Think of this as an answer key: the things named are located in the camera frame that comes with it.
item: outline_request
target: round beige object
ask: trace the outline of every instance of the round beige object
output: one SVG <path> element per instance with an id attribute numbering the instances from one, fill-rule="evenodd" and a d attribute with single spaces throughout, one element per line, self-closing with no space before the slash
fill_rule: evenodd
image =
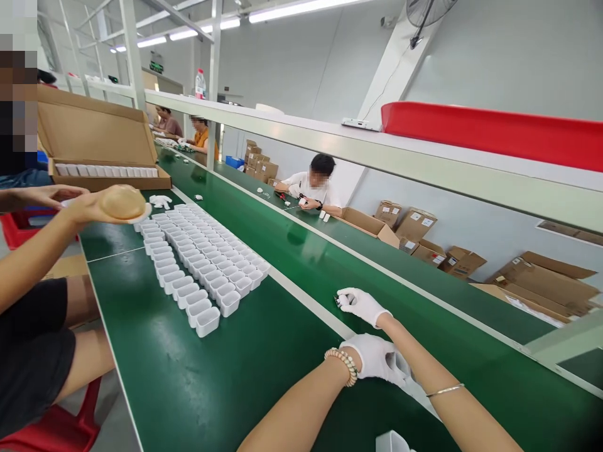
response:
<path id="1" fill-rule="evenodd" d="M 140 190 L 131 185 L 114 185 L 102 197 L 100 208 L 113 218 L 131 220 L 144 213 L 145 203 Z"/>

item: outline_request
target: silver bracelet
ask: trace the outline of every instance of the silver bracelet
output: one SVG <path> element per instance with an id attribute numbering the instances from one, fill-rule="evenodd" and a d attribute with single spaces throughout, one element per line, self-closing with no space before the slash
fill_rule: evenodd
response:
<path id="1" fill-rule="evenodd" d="M 438 394 L 444 394 L 446 392 L 450 392 L 451 390 L 460 389 L 462 387 L 465 387 L 465 384 L 464 383 L 459 383 L 456 386 L 451 386 L 449 388 L 441 389 L 439 391 L 432 392 L 431 394 L 427 394 L 427 397 L 437 396 Z"/>

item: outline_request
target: white t-shirt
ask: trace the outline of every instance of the white t-shirt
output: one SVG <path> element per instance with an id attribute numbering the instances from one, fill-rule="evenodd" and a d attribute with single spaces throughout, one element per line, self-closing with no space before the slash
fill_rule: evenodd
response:
<path id="1" fill-rule="evenodd" d="M 339 197 L 329 182 L 319 187 L 312 187 L 310 186 L 310 176 L 307 171 L 296 173 L 281 182 L 286 185 L 291 185 L 289 192 L 295 198 L 301 193 L 308 198 L 322 202 L 324 205 L 341 207 Z"/>

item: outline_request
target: green sign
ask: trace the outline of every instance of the green sign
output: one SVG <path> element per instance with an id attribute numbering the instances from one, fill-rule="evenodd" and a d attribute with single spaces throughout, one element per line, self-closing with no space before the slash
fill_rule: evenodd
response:
<path id="1" fill-rule="evenodd" d="M 163 65 L 160 65 L 159 63 L 151 62 L 151 64 L 149 64 L 149 69 L 157 73 L 163 73 Z"/>

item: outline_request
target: fan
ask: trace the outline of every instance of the fan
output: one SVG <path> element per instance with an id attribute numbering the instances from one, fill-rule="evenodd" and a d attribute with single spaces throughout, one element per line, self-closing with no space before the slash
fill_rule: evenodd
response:
<path id="1" fill-rule="evenodd" d="M 457 0 L 407 0 L 406 15 L 408 21 L 418 27 L 415 35 L 410 40 L 411 49 L 414 49 L 423 39 L 421 36 L 423 28 L 440 20 L 456 2 Z"/>

